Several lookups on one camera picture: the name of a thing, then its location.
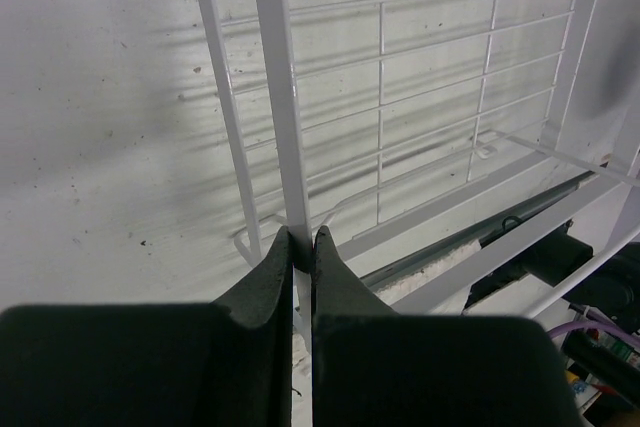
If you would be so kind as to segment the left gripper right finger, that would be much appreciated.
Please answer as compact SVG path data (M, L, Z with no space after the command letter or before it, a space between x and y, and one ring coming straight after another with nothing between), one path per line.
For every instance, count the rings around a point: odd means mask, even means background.
M404 315L316 234L312 421L317 426L578 426L559 354L518 317Z

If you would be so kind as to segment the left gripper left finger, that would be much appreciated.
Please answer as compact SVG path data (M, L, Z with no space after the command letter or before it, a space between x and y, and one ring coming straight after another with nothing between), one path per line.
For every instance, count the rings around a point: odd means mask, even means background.
M1 315L5 426L287 426L289 233L208 303L21 305Z

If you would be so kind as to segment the white wire dish rack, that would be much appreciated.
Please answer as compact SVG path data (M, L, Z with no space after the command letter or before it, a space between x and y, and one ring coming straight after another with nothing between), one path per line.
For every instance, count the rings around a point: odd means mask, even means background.
M329 227L365 276L576 178L458 266L405 272L388 299L460 312L478 280L636 185L637 36L612 0L198 0L249 265L287 227Z

